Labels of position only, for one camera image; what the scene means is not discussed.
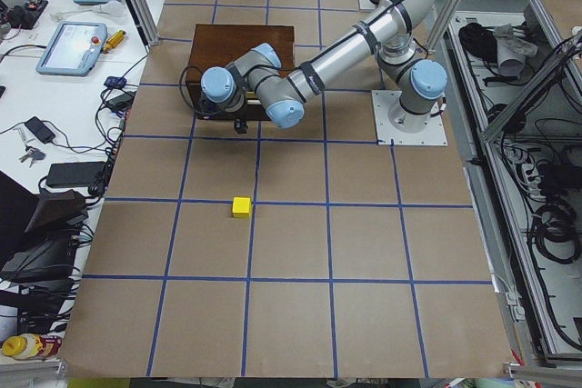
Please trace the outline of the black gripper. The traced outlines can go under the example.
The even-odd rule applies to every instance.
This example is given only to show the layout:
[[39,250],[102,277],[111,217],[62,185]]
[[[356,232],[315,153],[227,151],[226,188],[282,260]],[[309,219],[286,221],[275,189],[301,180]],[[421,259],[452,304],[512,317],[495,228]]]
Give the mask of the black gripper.
[[237,133],[246,133],[248,130],[247,122],[245,120],[236,119],[234,121],[234,129]]

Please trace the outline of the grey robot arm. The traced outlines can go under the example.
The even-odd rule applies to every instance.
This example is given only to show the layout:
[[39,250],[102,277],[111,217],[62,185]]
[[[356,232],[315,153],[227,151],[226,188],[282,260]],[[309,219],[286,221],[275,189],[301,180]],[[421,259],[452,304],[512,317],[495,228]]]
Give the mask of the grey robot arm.
[[400,88],[388,111],[398,130],[421,132],[447,87],[444,67],[416,52],[413,30],[425,19],[435,0],[369,0],[375,10],[314,58],[286,76],[275,49],[262,43],[226,66],[206,69],[201,77],[197,113],[210,118],[232,114],[243,119],[247,93],[253,93],[266,116],[279,128],[291,128],[304,118],[305,104],[369,56]]

